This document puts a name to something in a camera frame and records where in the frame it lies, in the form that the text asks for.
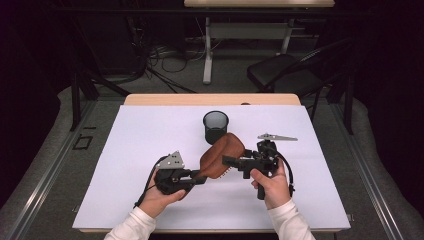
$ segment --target silver metal part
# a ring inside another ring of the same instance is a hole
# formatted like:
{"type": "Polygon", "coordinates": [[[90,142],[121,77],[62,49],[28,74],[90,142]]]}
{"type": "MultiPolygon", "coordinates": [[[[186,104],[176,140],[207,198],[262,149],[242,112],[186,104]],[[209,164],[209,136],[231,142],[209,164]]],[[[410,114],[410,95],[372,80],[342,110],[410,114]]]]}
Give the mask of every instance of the silver metal part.
{"type": "Polygon", "coordinates": [[[173,154],[168,155],[168,157],[160,161],[156,167],[159,169],[183,169],[184,162],[180,152],[175,151],[173,154]]]}
{"type": "Polygon", "coordinates": [[[79,207],[80,207],[81,205],[75,205],[75,207],[74,208],[72,208],[72,212],[78,212],[78,210],[79,210],[79,207]]]}
{"type": "Polygon", "coordinates": [[[355,219],[353,218],[353,214],[346,214],[347,219],[349,220],[349,222],[354,222],[355,219]]]}
{"type": "Polygon", "coordinates": [[[282,141],[297,141],[297,138],[292,138],[292,137],[284,137],[284,136],[278,136],[278,135],[273,135],[273,134],[262,134],[260,136],[258,136],[259,139],[264,139],[264,140],[282,140],[282,141]]]}

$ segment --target wire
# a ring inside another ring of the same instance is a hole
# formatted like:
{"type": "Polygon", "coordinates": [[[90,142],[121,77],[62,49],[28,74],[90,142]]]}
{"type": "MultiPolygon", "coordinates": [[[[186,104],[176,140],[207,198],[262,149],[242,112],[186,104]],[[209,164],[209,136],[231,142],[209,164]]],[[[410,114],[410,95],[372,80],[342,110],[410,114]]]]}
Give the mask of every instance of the wire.
{"type": "Polygon", "coordinates": [[[165,83],[174,93],[178,93],[178,92],[173,87],[180,88],[180,89],[182,89],[186,92],[189,92],[189,93],[196,93],[196,91],[191,90],[187,87],[184,87],[183,85],[181,85],[181,84],[175,82],[174,80],[162,75],[161,73],[155,71],[154,69],[152,69],[150,67],[147,67],[146,70],[148,72],[150,72],[152,75],[155,75],[156,77],[158,77],[159,80],[161,80],[163,83],[165,83]]]}
{"type": "Polygon", "coordinates": [[[281,158],[284,162],[284,164],[287,167],[287,170],[289,171],[289,192],[290,192],[290,196],[293,195],[294,190],[294,183],[293,183],[293,172],[291,170],[290,164],[289,162],[287,162],[286,158],[283,156],[283,154],[281,154],[280,152],[278,152],[276,149],[270,148],[270,147],[263,147],[266,150],[269,150],[271,152],[273,152],[277,157],[281,158]]]}
{"type": "MultiPolygon", "coordinates": [[[[74,29],[81,36],[82,40],[85,42],[85,45],[90,50],[90,53],[92,54],[92,56],[95,59],[96,63],[98,65],[101,65],[103,67],[103,70],[110,74],[110,71],[107,69],[107,67],[103,63],[102,59],[100,59],[100,57],[96,54],[96,52],[92,48],[92,44],[90,44],[90,41],[87,38],[87,36],[84,33],[84,31],[82,30],[82,28],[81,28],[78,20],[77,19],[72,19],[71,22],[72,22],[72,24],[74,26],[74,29]]],[[[131,26],[129,26],[130,25],[130,21],[129,21],[128,18],[127,18],[127,24],[128,24],[128,27],[130,28],[131,26]]],[[[143,38],[143,36],[144,36],[144,31],[143,31],[142,36],[140,36],[140,40],[139,40],[140,43],[141,43],[141,39],[143,38]]],[[[143,67],[144,63],[143,63],[143,59],[141,59],[140,56],[136,56],[136,60],[138,61],[138,64],[140,64],[140,68],[136,69],[137,72],[135,72],[134,74],[130,75],[129,77],[127,77],[125,79],[121,79],[121,80],[117,80],[117,81],[110,81],[110,80],[109,81],[110,82],[113,82],[116,85],[119,85],[119,84],[122,84],[122,83],[132,82],[132,81],[137,80],[138,78],[140,78],[143,75],[143,73],[144,73],[144,67],[143,67]]]]}
{"type": "Polygon", "coordinates": [[[162,62],[161,62],[161,68],[162,68],[165,72],[168,72],[168,73],[177,73],[177,72],[181,72],[181,71],[183,71],[183,70],[187,67],[187,62],[188,62],[188,60],[187,60],[186,58],[184,58],[184,59],[183,59],[183,61],[184,61],[184,65],[183,65],[183,67],[182,67],[182,68],[180,68],[180,69],[178,69],[178,70],[174,70],[174,71],[167,70],[167,69],[165,69],[165,66],[164,66],[165,59],[167,59],[167,58],[163,58],[163,59],[162,59],[162,62]]]}
{"type": "Polygon", "coordinates": [[[197,27],[199,28],[199,31],[202,34],[201,36],[205,36],[205,34],[203,34],[202,27],[200,26],[199,19],[197,19],[197,17],[195,19],[196,19],[197,27]]]}
{"type": "Polygon", "coordinates": [[[149,174],[149,178],[147,178],[146,185],[144,186],[143,193],[141,194],[141,196],[138,199],[138,201],[134,203],[134,207],[133,208],[140,206],[141,202],[143,202],[143,200],[144,200],[144,197],[146,197],[146,192],[149,191],[151,188],[153,188],[153,187],[156,186],[156,184],[154,184],[153,186],[149,187],[149,183],[152,180],[153,173],[155,172],[155,169],[156,169],[156,165],[158,165],[158,163],[160,163],[160,161],[162,161],[166,157],[167,156],[163,156],[163,157],[159,158],[159,160],[156,161],[155,165],[153,165],[153,168],[152,168],[152,170],[150,171],[150,174],[149,174]]]}

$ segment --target black plastic handle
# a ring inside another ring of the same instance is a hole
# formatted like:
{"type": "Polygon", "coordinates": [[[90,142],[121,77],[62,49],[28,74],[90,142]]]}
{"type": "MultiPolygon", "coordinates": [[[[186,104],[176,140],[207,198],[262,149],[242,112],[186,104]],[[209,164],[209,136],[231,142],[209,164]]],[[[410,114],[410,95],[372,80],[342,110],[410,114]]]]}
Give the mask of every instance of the black plastic handle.
{"type": "Polygon", "coordinates": [[[258,185],[258,199],[264,200],[265,199],[265,189],[262,185],[258,185]]]}

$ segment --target table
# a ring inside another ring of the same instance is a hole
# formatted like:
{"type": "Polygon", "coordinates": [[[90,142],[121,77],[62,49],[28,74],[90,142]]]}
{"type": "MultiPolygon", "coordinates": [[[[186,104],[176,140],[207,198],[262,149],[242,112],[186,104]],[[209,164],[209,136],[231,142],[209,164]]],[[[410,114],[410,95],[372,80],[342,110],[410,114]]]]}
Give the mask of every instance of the table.
{"type": "MultiPolygon", "coordinates": [[[[299,138],[276,143],[292,167],[293,198],[299,211],[312,231],[350,228],[307,111],[293,94],[129,95],[115,119],[73,228],[107,232],[120,223],[161,156],[178,150],[186,168],[198,169],[198,159],[210,147],[204,140],[202,118],[211,110],[227,113],[228,131],[249,149],[256,146],[256,137],[268,130],[299,138]]],[[[156,233],[273,232],[256,190],[234,169],[195,186],[183,201],[168,206],[157,223],[156,233]]]]}
{"type": "MultiPolygon", "coordinates": [[[[186,7],[194,8],[329,8],[333,0],[185,0],[186,7]]],[[[227,39],[283,39],[281,53],[286,53],[292,33],[293,19],[287,23],[211,23],[206,17],[206,59],[203,83],[211,83],[211,38],[227,39]]]]}

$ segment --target metal clip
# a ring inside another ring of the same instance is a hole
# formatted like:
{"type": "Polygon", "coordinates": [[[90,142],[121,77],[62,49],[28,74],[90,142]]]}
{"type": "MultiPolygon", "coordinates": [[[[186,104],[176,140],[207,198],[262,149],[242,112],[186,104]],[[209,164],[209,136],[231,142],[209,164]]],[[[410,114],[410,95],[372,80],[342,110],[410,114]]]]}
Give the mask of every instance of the metal clip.
{"type": "Polygon", "coordinates": [[[184,162],[180,152],[175,151],[173,154],[168,155],[168,157],[160,161],[156,167],[159,169],[183,169],[184,162]]]}
{"type": "Polygon", "coordinates": [[[273,134],[268,134],[268,133],[262,134],[262,135],[258,136],[258,138],[264,139],[264,140],[272,140],[272,141],[276,141],[276,140],[297,141],[297,138],[278,136],[278,135],[273,135],[273,134]]]}

